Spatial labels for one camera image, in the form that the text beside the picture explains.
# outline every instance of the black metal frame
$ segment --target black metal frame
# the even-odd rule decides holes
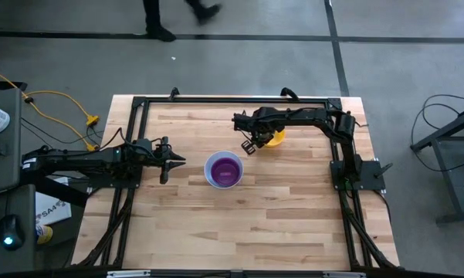
[[[464,129],[464,114],[458,116],[454,121],[446,124],[444,127],[436,130],[426,138],[420,140],[418,143],[413,144],[410,148],[415,152],[421,151],[425,147],[432,147],[435,156],[438,160],[441,170],[446,170],[446,162],[442,156],[442,150],[439,145],[441,141],[464,141],[464,137],[452,137],[452,135]],[[448,193],[451,198],[453,207],[456,213],[451,215],[444,215],[436,219],[436,223],[450,223],[464,221],[464,185],[457,185],[452,182],[451,174],[453,170],[442,171],[443,178],[448,188]]]
[[[177,97],[179,95],[178,90],[174,89],[170,97],[134,97],[130,109],[129,123],[127,125],[126,137],[128,140],[132,139],[134,133],[134,125],[137,115],[137,110],[139,107],[142,107],[141,115],[141,125],[139,126],[139,134],[137,138],[144,137],[144,132],[146,131],[147,118],[149,114],[150,105],[152,103],[305,103],[305,104],[320,104],[323,105],[325,109],[341,109],[341,101],[339,98],[298,98],[296,96],[284,97],[286,94],[282,93],[282,97]],[[339,161],[340,157],[338,154],[337,144],[330,140],[331,154],[334,161]],[[127,234],[128,227],[130,222],[130,210],[135,196],[134,189],[127,190],[127,197],[124,203],[124,207],[128,204],[129,208],[125,211],[127,215],[120,215],[118,213],[120,198],[122,195],[121,188],[115,189],[115,194],[113,196],[113,203],[110,211],[110,218],[108,224],[107,234],[113,235],[117,230],[120,224],[120,217],[123,216],[123,224],[120,231],[120,238],[117,248],[117,256],[113,261],[113,265],[117,267],[122,267],[122,262],[124,261],[125,246],[127,243]],[[340,198],[340,207],[343,208],[344,204],[347,204],[347,194],[345,191],[338,191]],[[354,217],[360,224],[360,228],[364,229],[364,217],[362,215],[360,198],[357,190],[352,191],[353,202],[354,202]],[[360,266],[357,261],[354,239],[351,231],[351,223],[349,220],[349,215],[342,212],[342,219],[344,224],[345,239],[347,242],[347,252],[348,259],[350,262],[351,269],[354,267]],[[112,239],[111,236],[108,238],[108,242],[101,242],[93,251],[96,251],[97,255],[100,253],[100,246],[102,246],[101,254],[101,265],[109,265],[110,250]],[[362,243],[362,249],[364,254],[364,265],[372,266],[371,264],[371,255],[369,253],[369,246],[366,246]],[[97,257],[92,256],[90,258],[89,264],[94,263],[97,260]]]

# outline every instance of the gray floor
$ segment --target gray floor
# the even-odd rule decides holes
[[[195,26],[182,0],[162,1],[163,23],[181,34],[329,35],[322,0],[225,2],[210,25]],[[464,0],[332,0],[340,36],[464,37]],[[143,32],[139,1],[0,1],[0,29]],[[401,265],[410,270],[464,275],[464,222],[437,226],[452,212],[439,173],[425,169],[408,146],[425,98],[464,96],[464,45],[341,43],[350,95],[362,97],[377,156],[395,166],[385,175]],[[28,90],[60,90],[106,120],[120,93],[273,94],[287,86],[301,95],[340,96],[330,42],[0,38],[0,72]],[[464,101],[437,100],[464,110]],[[46,113],[84,132],[84,117],[61,97],[40,96]],[[443,125],[454,114],[430,109]],[[25,107],[23,117],[65,140],[76,137]],[[415,137],[432,129],[418,122]],[[83,144],[57,144],[83,149]],[[22,132],[22,152],[42,142]],[[433,154],[423,158],[435,165]],[[68,253],[55,252],[63,262]]]

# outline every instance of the person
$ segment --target person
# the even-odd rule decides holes
[[[213,5],[206,8],[201,0],[185,0],[191,6],[195,18],[199,25],[204,25],[215,16],[221,9],[221,5]],[[143,0],[144,11],[146,12],[146,33],[151,39],[159,39],[163,42],[173,42],[176,40],[174,34],[166,30],[161,25],[160,18],[160,1],[159,0]]]

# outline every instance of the wooden table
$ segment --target wooden table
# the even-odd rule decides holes
[[[124,131],[133,95],[116,95],[103,142]],[[366,123],[361,98],[341,98],[360,124]],[[331,184],[328,139],[315,127],[287,127],[286,139],[252,156],[241,149],[233,130],[234,113],[252,114],[261,106],[279,109],[302,104],[153,103],[145,137],[168,136],[187,164],[159,184],[159,168],[144,170],[136,191],[124,268],[177,270],[348,270],[340,201]],[[139,123],[134,130],[137,134]],[[374,157],[367,127],[354,135],[364,160]],[[121,144],[117,138],[112,145]],[[229,150],[243,161],[240,185],[213,188],[203,166],[216,151]],[[101,189],[86,205],[73,263],[84,259],[107,228],[113,189]],[[398,257],[381,197],[361,192],[367,232],[394,264]],[[354,237],[362,262],[360,241]],[[113,259],[117,247],[113,241]]]

